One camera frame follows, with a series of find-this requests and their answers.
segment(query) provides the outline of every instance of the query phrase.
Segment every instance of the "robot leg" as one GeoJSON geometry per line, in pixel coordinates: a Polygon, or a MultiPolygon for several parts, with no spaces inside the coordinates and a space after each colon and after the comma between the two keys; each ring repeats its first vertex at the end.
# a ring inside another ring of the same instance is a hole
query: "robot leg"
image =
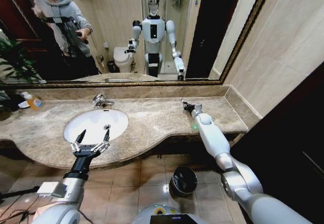
{"type": "Polygon", "coordinates": [[[161,64],[161,54],[146,54],[145,60],[147,61],[148,74],[157,77],[161,64]]]}

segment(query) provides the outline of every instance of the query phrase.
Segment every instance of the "marble countertop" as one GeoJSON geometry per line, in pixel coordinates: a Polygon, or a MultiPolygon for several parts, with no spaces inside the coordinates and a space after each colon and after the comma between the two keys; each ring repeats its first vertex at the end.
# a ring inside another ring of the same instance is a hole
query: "marble countertop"
{"type": "MultiPolygon", "coordinates": [[[[224,97],[185,98],[202,103],[224,133],[243,133],[248,128],[224,97]]],[[[110,147],[92,161],[92,167],[129,161],[170,136],[197,135],[194,120],[183,110],[180,98],[116,99],[107,109],[123,111],[126,131],[110,141],[110,147]]],[[[69,120],[93,110],[91,100],[46,101],[39,111],[19,110],[0,122],[0,139],[12,140],[30,159],[56,168],[71,168],[75,157],[63,131],[69,120]]]]}

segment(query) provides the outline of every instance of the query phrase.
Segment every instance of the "person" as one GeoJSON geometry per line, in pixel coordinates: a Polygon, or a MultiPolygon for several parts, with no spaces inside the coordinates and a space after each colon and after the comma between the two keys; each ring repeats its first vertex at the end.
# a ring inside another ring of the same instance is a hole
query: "person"
{"type": "Polygon", "coordinates": [[[73,0],[34,0],[35,15],[52,28],[55,40],[68,65],[66,79],[97,75],[87,38],[93,32],[73,0]]]}

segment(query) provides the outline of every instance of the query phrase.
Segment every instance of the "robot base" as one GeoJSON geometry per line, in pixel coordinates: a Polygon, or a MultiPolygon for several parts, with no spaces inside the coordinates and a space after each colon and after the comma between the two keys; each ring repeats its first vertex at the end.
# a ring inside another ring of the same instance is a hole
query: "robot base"
{"type": "Polygon", "coordinates": [[[193,214],[181,214],[177,209],[167,205],[154,205],[143,209],[131,224],[187,223],[208,224],[193,214]]]}

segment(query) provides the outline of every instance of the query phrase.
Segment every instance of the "chrome faucet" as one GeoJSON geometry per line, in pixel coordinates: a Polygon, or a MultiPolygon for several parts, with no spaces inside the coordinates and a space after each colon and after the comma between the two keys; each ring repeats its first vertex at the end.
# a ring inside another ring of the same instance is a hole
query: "chrome faucet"
{"type": "Polygon", "coordinates": [[[105,107],[106,105],[114,105],[115,102],[106,100],[102,94],[96,95],[92,99],[92,103],[95,104],[95,109],[99,109],[100,107],[105,107]]]}

